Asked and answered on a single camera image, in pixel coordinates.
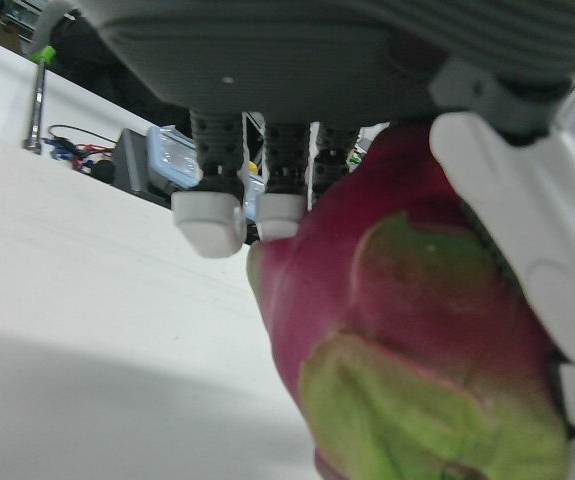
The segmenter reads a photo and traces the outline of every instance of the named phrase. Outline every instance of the white table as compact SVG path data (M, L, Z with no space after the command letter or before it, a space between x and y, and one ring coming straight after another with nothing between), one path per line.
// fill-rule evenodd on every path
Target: white table
M20 150L34 72L0 48L0 479L317 478L246 250L200 259L167 210ZM149 125L48 74L60 122Z

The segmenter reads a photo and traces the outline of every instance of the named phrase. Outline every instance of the pink dragon fruit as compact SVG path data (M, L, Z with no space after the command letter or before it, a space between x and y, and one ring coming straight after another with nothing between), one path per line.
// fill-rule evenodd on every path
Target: pink dragon fruit
M553 345L428 145L388 129L248 274L326 479L561 480Z

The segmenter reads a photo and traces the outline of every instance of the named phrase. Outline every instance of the robotic hand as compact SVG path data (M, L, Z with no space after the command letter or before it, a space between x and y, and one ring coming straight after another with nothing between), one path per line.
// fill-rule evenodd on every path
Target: robotic hand
M242 243L240 112L266 119L264 240L295 234L306 210L310 122L324 125L316 200L359 127L435 118L434 155L567 358L575 426L575 141L552 120L575 75L575 0L81 3L162 100L192 108L203 180L173 203L204 256ZM575 480L575 440L570 455Z

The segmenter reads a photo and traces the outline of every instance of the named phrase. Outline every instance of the dragon fruit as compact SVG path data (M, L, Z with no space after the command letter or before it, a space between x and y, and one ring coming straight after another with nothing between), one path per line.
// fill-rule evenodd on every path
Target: dragon fruit
M561 480L554 347L477 241L426 126L390 128L248 276L325 479Z

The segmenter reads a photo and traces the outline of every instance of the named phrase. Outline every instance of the metal tool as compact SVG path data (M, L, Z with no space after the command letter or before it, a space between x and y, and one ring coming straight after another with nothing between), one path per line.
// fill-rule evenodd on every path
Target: metal tool
M29 132L27 138L23 140L23 148L40 155L42 143L40 140L40 122L43 113L43 100L45 93L45 67L47 63L44 58L38 62L36 73L36 84L34 87L34 107L29 120Z

